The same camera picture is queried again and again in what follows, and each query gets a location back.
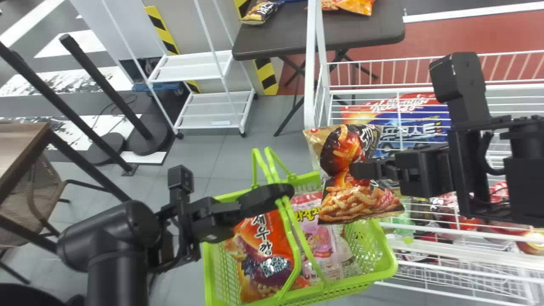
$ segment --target red package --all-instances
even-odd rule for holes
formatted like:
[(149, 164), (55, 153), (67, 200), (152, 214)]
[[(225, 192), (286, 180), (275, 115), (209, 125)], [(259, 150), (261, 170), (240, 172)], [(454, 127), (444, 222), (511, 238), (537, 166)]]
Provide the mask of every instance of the red package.
[[(223, 246), (238, 261), (240, 300), (244, 303), (274, 295), (293, 272), (293, 252), (277, 210), (243, 220)], [(303, 277), (297, 277), (291, 290), (307, 286)]]

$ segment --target snack bag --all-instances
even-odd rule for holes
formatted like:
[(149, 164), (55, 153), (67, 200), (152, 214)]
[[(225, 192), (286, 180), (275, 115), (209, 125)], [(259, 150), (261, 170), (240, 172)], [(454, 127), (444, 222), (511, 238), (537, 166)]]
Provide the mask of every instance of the snack bag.
[[(223, 247), (237, 261), (240, 300), (244, 303), (274, 295), (293, 271), (293, 252), (278, 210), (244, 219)], [(307, 286), (303, 277), (297, 277), (291, 290)]]
[(344, 124), (382, 126), (375, 157), (391, 156), (400, 150), (401, 137), (403, 149), (423, 142), (448, 141), (448, 106), (439, 103), (434, 93), (403, 94), (398, 98), (344, 106), (341, 112)]
[(326, 178), (318, 224), (351, 223), (358, 219), (382, 218), (402, 213), (399, 198), (390, 189), (370, 186), (349, 173), (353, 162), (372, 158), (380, 127), (334, 125), (304, 130)]
[[(321, 271), (330, 280), (341, 279), (342, 265), (332, 257), (334, 237), (326, 226), (317, 224), (320, 205), (321, 191), (299, 194), (291, 198), (296, 219)], [(306, 254), (302, 256), (302, 276), (311, 285), (319, 282), (319, 276)]]
[(343, 10), (351, 11), (361, 15), (372, 15), (374, 0), (341, 0), (335, 5)]
[(262, 25), (282, 4), (283, 1), (259, 0), (257, 1), (257, 4), (240, 19), (240, 22), (247, 25)]

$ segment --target pink snack package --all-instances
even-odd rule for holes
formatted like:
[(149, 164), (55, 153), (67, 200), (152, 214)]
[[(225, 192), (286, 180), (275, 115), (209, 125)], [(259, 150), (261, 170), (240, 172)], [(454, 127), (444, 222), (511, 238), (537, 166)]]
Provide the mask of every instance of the pink snack package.
[[(306, 241), (312, 249), (312, 254), (325, 276), (331, 280), (342, 279), (342, 265), (337, 256), (333, 254), (336, 245), (331, 228), (317, 224), (321, 200), (322, 193), (317, 191), (295, 195), (291, 199), (291, 205)], [(306, 254), (302, 255), (302, 276), (311, 285), (319, 281), (319, 277)]]

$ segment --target green shopping basket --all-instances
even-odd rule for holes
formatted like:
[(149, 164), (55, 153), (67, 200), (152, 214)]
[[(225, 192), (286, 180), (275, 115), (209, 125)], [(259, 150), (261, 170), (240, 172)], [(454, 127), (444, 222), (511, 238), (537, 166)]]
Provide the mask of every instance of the green shopping basket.
[[(253, 149), (252, 170), (253, 183), (250, 189), (224, 194), (215, 197), (219, 201), (234, 201), (240, 195), (257, 188), (257, 165), (264, 172), (268, 183), (287, 182), (295, 187), (297, 192), (312, 191), (320, 188), (319, 172), (295, 175), (281, 162), (271, 148), (264, 149), (268, 165), (263, 161), (258, 149)], [(286, 173), (287, 178), (281, 180), (275, 164), (278, 164)], [(287, 240), (294, 256), (293, 272), (286, 283), (276, 294), (244, 305), (308, 305), (335, 297), (361, 292), (372, 285), (376, 280), (393, 276), (398, 268), (397, 259), (391, 246), (387, 243), (384, 231), (376, 220), (360, 220), (345, 226), (344, 236), (363, 274), (360, 276), (329, 280), (316, 263), (310, 247), (304, 237), (299, 222), (296, 220), (289, 198), (284, 196), (276, 200), (285, 228)], [(307, 255), (312, 267), (320, 278), (316, 285), (289, 291), (301, 270), (301, 251), (297, 245), (295, 235)], [(225, 252), (220, 243), (202, 244), (202, 259), (204, 263), (206, 305), (207, 306), (234, 306), (241, 305), (240, 285), (236, 271), (236, 261)]]

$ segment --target yellow and black hazard stripe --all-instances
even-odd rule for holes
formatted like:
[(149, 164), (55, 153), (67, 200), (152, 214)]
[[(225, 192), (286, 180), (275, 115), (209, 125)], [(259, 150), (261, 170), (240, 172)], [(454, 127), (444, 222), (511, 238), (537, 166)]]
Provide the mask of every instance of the yellow and black hazard stripe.
[(264, 94), (273, 96), (277, 94), (279, 85), (274, 74), (274, 67), (269, 58), (256, 59), (253, 61), (255, 69), (257, 69), (257, 77), (263, 86)]
[[(249, 9), (251, 0), (234, 0), (234, 6), (238, 12), (238, 17), (242, 18)], [(257, 77), (263, 86), (264, 94), (267, 96), (273, 96), (277, 94), (279, 85), (276, 81), (276, 74), (272, 62), (269, 58), (256, 59), (253, 61), (255, 69), (257, 70)]]
[[(160, 39), (163, 41), (164, 46), (166, 47), (166, 50), (168, 50), (170, 55), (181, 54), (180, 49), (178, 49), (178, 47), (176, 46), (176, 42), (168, 31), (166, 23), (161, 17), (157, 7), (154, 5), (145, 7), (145, 12), (149, 16), (149, 19), (151, 20), (151, 23), (153, 23), (153, 26), (155, 26), (155, 30), (159, 34)], [(192, 92), (197, 94), (200, 93), (200, 88), (196, 81), (185, 81), (185, 84)]]

